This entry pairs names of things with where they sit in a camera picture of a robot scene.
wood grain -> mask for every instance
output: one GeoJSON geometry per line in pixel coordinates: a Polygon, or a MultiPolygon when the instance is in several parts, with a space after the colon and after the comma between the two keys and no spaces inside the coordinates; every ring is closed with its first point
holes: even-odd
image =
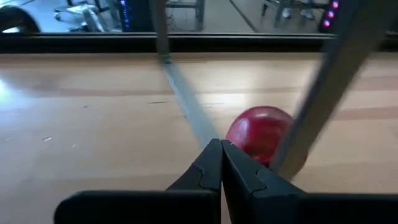
{"type": "MultiPolygon", "coordinates": [[[[319,54],[177,54],[222,136],[243,110],[300,105],[319,54]]],[[[398,55],[374,55],[294,184],[397,192],[398,55]]],[[[51,223],[84,189],[165,189],[200,153],[155,55],[0,56],[0,223],[51,223]]],[[[223,223],[228,223],[223,205],[223,223]]]]}

floor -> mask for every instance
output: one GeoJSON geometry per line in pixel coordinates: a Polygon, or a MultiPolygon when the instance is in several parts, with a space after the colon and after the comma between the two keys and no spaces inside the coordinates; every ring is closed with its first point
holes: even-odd
{"type": "MultiPolygon", "coordinates": [[[[220,136],[252,106],[293,114],[319,58],[174,55],[220,136]]],[[[293,184],[398,192],[397,59],[363,68],[293,184]]],[[[0,67],[0,223],[49,224],[79,190],[165,189],[200,153],[155,55],[2,55],[0,67]]]]}
{"type": "MultiPolygon", "coordinates": [[[[264,17],[261,16],[263,0],[206,0],[204,33],[314,33],[317,32],[317,22],[321,12],[314,11],[317,19],[310,21],[293,11],[292,18],[283,19],[278,28],[274,28],[275,10],[269,9],[264,17]],[[238,10],[248,19],[245,21],[238,10]]],[[[82,22],[80,16],[67,13],[61,14],[62,21],[54,19],[54,9],[65,6],[65,0],[0,0],[0,6],[12,4],[21,6],[31,13],[39,24],[42,32],[68,32],[82,22]]],[[[196,32],[195,14],[193,9],[168,9],[169,29],[171,32],[196,32]]],[[[102,13],[110,28],[118,29],[119,22],[113,20],[108,12],[102,13]]]]}

computer tower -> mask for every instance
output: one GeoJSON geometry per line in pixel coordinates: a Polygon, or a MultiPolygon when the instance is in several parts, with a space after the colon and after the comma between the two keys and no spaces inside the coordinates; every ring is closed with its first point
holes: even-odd
{"type": "Polygon", "coordinates": [[[123,32],[154,32],[150,0],[118,0],[123,32]]]}

gray pole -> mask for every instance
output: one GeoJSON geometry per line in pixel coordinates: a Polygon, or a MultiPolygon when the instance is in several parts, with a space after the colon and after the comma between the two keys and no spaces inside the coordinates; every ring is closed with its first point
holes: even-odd
{"type": "Polygon", "coordinates": [[[383,39],[397,15],[398,0],[346,1],[341,32],[327,53],[294,125],[280,143],[270,169],[291,179],[333,114],[360,66],[383,39]]]}
{"type": "Polygon", "coordinates": [[[167,37],[167,17],[164,0],[152,1],[152,18],[157,33],[157,51],[166,77],[172,87],[175,97],[187,117],[193,133],[198,139],[199,148],[204,149],[213,138],[220,138],[211,119],[207,117],[198,102],[195,92],[184,79],[180,69],[170,58],[169,38],[167,37]]]}

